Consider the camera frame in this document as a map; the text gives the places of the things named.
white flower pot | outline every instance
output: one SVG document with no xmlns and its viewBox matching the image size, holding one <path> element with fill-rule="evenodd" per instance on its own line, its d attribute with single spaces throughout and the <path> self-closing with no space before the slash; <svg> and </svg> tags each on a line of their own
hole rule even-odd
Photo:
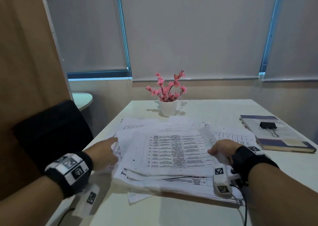
<svg viewBox="0 0 318 226">
<path fill-rule="evenodd" d="M 162 102 L 159 98 L 159 108 L 163 116 L 174 116 L 177 111 L 178 99 L 172 102 Z"/>
</svg>

chair backrest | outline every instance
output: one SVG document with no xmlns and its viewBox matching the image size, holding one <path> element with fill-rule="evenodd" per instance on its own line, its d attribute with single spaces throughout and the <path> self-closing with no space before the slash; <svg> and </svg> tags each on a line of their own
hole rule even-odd
<svg viewBox="0 0 318 226">
<path fill-rule="evenodd" d="M 41 173 L 54 160 L 83 150 L 93 140 L 88 124 L 71 100 L 18 123 L 13 133 Z"/>
</svg>

wrist-worn device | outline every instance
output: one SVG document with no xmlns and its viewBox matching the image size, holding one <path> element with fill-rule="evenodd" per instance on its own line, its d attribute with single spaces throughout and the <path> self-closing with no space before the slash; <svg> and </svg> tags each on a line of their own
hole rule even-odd
<svg viewBox="0 0 318 226">
<path fill-rule="evenodd" d="M 279 168 L 275 162 L 261 153 L 260 150 L 253 152 L 252 149 L 245 146 L 239 147 L 235 154 L 232 155 L 232 159 L 232 169 L 224 164 L 214 166 L 213 184 L 221 195 L 232 194 L 231 180 L 236 180 L 239 187 L 248 186 L 248 174 L 259 163 L 267 163 Z"/>
<path fill-rule="evenodd" d="M 56 182 L 64 195 L 71 197 L 88 184 L 93 161 L 85 152 L 67 153 L 45 168 L 44 174 Z"/>
</svg>

hand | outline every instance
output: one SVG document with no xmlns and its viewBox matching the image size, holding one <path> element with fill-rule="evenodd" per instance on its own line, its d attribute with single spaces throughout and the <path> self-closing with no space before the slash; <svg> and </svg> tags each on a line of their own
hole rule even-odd
<svg viewBox="0 0 318 226">
<path fill-rule="evenodd" d="M 235 141 L 224 139 L 218 140 L 214 146 L 208 150 L 208 153 L 211 155 L 215 155 L 218 152 L 221 153 L 223 156 L 228 157 L 232 161 L 232 155 L 236 152 L 236 150 L 241 147 L 241 144 L 238 144 Z"/>
<path fill-rule="evenodd" d="M 92 159 L 94 171 L 105 169 L 108 165 L 115 165 L 118 162 L 118 158 L 113 154 L 111 148 L 111 145 L 117 141 L 117 137 L 111 137 L 107 140 L 97 142 L 84 151 Z"/>
</svg>

window blind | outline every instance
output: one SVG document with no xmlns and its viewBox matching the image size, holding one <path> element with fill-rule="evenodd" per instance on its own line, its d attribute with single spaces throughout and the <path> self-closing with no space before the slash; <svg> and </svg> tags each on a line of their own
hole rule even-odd
<svg viewBox="0 0 318 226">
<path fill-rule="evenodd" d="M 318 80 L 318 0 L 283 0 L 264 81 Z"/>
<path fill-rule="evenodd" d="M 122 0 L 134 81 L 257 78 L 274 0 Z"/>
<path fill-rule="evenodd" d="M 66 72 L 125 70 L 117 0 L 46 0 Z"/>
</svg>

